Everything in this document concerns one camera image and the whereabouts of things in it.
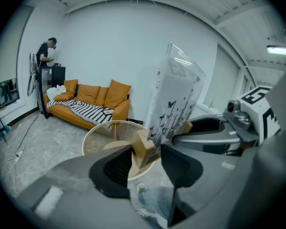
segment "black cabinet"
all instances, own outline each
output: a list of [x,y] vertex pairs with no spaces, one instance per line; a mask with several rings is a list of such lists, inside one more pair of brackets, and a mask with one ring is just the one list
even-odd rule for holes
[[39,68],[39,109],[43,112],[44,116],[47,118],[49,114],[46,112],[46,108],[44,106],[43,95],[47,92],[47,90],[51,87],[56,87],[56,85],[63,85],[65,80],[65,67],[48,67],[41,66]]

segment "white fabric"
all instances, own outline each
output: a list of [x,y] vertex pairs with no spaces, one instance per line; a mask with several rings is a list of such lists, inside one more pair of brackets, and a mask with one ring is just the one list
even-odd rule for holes
[[66,92],[66,87],[64,85],[61,86],[57,85],[56,87],[49,88],[47,90],[47,95],[48,98],[52,101],[55,96],[65,92]]

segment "round glass table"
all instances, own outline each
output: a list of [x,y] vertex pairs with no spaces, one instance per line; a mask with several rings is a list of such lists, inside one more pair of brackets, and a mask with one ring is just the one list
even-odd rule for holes
[[[109,121],[97,125],[91,129],[82,143],[83,155],[93,155],[102,150],[128,145],[133,134],[139,130],[145,129],[143,126],[130,121]],[[128,174],[128,180],[136,179],[144,175],[153,166],[154,162],[139,169],[132,156],[132,167]]]

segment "man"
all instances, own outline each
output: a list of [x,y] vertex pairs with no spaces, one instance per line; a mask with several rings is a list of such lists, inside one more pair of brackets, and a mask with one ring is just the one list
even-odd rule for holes
[[49,38],[46,42],[44,42],[37,54],[36,54],[36,60],[37,60],[37,66],[47,66],[47,62],[51,62],[53,59],[52,58],[48,58],[48,48],[56,48],[56,38],[51,37]]

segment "white wall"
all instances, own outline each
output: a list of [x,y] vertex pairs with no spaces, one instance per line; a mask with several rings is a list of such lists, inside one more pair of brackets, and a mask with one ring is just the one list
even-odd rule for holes
[[18,54],[17,80],[20,99],[0,111],[0,116],[5,125],[37,107],[35,91],[30,97],[26,93],[30,75],[29,54],[36,53],[38,46],[50,37],[55,37],[58,41],[55,50],[56,55],[61,49],[59,45],[64,21],[64,14],[60,11],[61,9],[48,0],[26,0],[23,4],[33,7],[34,10],[25,26]]
[[207,91],[217,33],[194,16],[152,2],[110,1],[73,12],[67,18],[59,61],[66,67],[66,79],[101,86],[114,79],[132,85],[130,118],[145,121],[170,41],[204,70]]

